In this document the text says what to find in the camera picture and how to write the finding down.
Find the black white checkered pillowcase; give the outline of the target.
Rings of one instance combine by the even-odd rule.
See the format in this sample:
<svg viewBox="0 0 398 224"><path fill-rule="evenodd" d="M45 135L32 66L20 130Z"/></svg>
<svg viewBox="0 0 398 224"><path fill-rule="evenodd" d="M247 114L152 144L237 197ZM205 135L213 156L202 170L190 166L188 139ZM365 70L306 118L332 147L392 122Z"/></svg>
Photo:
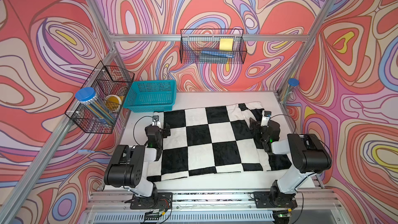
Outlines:
<svg viewBox="0 0 398 224"><path fill-rule="evenodd" d="M287 155L269 155L261 134L249 127L261 121L260 102L156 112L170 126L158 161L148 167L148 180L160 182L219 173L280 171L290 168Z"/></svg>

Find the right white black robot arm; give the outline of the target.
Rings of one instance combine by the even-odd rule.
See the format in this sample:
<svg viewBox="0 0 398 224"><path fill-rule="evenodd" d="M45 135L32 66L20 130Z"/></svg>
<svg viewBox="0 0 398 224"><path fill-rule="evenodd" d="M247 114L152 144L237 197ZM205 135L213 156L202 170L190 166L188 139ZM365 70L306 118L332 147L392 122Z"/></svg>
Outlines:
<svg viewBox="0 0 398 224"><path fill-rule="evenodd" d="M274 129L267 123L249 119L249 129L260 142L262 149L272 155L290 154L292 165L278 180L275 180L269 191L269 201L274 206L282 206L293 201L297 187L301 186L308 177L320 174L332 166L331 155L322 145L321 140L314 134L288 134L284 140L276 141L271 134Z"/></svg>

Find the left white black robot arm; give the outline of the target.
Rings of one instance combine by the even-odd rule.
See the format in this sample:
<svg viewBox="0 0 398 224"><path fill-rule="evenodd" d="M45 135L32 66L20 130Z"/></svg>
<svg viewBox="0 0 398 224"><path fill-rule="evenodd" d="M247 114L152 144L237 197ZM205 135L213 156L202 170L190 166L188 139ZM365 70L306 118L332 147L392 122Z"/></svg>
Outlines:
<svg viewBox="0 0 398 224"><path fill-rule="evenodd" d="M147 179L151 162L159 161L163 140L171 135L170 125L151 124L145 127L148 141L144 145L118 145L108 163L104 184L123 188L142 198L157 196L155 183Z"/></svg>

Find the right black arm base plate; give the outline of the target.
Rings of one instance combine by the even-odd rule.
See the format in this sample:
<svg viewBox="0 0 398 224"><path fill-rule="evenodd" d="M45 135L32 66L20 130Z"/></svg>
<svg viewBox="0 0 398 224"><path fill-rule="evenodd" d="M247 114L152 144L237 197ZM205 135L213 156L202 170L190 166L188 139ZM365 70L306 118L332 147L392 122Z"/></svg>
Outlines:
<svg viewBox="0 0 398 224"><path fill-rule="evenodd" d="M295 194L271 193L270 191L254 192L256 208L297 208Z"/></svg>

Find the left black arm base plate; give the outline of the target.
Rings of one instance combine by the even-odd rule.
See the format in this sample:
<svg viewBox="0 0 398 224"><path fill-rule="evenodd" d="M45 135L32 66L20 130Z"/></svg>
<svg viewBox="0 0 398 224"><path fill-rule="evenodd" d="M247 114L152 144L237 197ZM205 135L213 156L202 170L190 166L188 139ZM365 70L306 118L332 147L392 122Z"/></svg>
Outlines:
<svg viewBox="0 0 398 224"><path fill-rule="evenodd" d="M159 209L167 210L172 206L173 194L171 192L158 193L155 197L134 196L130 201L130 209Z"/></svg>

